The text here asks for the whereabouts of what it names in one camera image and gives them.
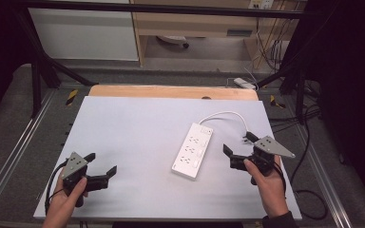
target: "finger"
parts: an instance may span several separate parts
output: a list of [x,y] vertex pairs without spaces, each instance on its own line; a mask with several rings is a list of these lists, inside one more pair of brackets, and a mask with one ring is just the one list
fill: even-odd
[[64,168],[61,169],[61,173],[58,176],[57,183],[55,185],[54,192],[58,192],[61,189],[64,189],[64,182],[62,180],[62,174],[64,173]]
[[253,176],[256,183],[261,182],[263,179],[263,175],[260,173],[259,169],[256,165],[253,164],[252,161],[249,161],[247,159],[244,160],[245,168],[247,168],[248,173]]
[[81,178],[81,180],[79,180],[79,182],[73,188],[72,192],[68,197],[68,200],[71,203],[73,203],[73,205],[76,204],[78,198],[85,192],[86,185],[87,185],[87,178]]
[[275,155],[274,159],[275,159],[275,163],[280,166],[280,156]]

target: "human hand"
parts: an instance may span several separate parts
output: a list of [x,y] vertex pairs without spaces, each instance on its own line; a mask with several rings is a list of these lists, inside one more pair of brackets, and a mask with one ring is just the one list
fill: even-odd
[[[275,156],[275,162],[280,166],[280,157]],[[267,177],[249,160],[244,160],[248,173],[253,176],[259,188],[263,209],[270,219],[289,212],[284,196],[283,183],[280,175],[273,170]]]
[[58,178],[43,228],[67,227],[67,221],[73,213],[76,201],[85,193],[87,178],[81,178],[73,191],[67,196],[62,178]]

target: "white tabletop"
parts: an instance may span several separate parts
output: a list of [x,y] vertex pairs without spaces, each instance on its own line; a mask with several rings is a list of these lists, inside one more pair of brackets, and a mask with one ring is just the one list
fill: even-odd
[[[56,165],[75,151],[96,153],[90,176],[118,165],[107,189],[89,193],[73,217],[93,220],[247,220],[265,216],[257,186],[248,173],[231,169],[222,152],[250,155],[242,143],[241,119],[223,114],[203,123],[214,129],[195,181],[171,172],[171,165],[192,123],[221,111],[241,114],[258,137],[272,135],[262,102],[168,98],[85,97]],[[287,180],[286,198],[301,219]],[[34,216],[45,217],[45,196]]]

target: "power strip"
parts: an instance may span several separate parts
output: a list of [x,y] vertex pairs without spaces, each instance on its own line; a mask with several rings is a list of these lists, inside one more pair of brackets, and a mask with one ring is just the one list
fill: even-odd
[[254,89],[255,86],[253,86],[251,83],[243,80],[242,78],[237,78],[234,80],[234,83],[237,84],[237,86],[248,88],[248,89]]
[[213,129],[193,123],[185,137],[176,160],[171,167],[173,173],[195,180],[200,170]]

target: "power outlet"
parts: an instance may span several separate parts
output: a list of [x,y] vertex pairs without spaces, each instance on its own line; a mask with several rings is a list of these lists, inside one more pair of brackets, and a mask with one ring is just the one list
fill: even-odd
[[262,5],[262,0],[251,0],[248,9],[259,9]]
[[193,181],[196,179],[212,133],[212,128],[197,123],[191,125],[179,154],[171,167],[173,173]]
[[274,4],[274,0],[262,0],[262,3],[260,4],[261,10],[269,10],[272,8],[272,4]]

